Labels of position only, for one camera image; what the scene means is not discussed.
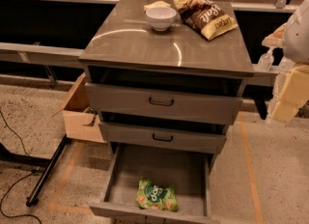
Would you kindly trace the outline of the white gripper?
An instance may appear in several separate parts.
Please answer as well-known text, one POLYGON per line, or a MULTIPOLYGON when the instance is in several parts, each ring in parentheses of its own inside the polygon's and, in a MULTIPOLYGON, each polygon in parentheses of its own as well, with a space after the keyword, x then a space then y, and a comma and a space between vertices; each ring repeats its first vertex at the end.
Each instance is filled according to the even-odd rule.
MULTIPOLYGON (((286 24, 282 24, 273 33, 266 36, 262 45, 282 48, 286 24)), ((286 74, 286 80, 279 100, 272 111, 271 119, 280 123, 288 123, 309 100, 309 66, 295 67, 286 74)))

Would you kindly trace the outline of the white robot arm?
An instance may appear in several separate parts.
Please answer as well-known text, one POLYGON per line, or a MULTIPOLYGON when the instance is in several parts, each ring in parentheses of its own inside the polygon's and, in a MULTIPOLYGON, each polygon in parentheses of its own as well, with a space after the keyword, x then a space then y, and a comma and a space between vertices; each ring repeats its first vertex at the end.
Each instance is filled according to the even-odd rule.
POLYGON ((260 70, 270 69, 274 48, 283 49, 267 109, 267 122, 283 126, 309 100, 309 0, 304 0, 286 23, 266 36, 262 45, 268 47, 268 52, 260 57, 260 70))

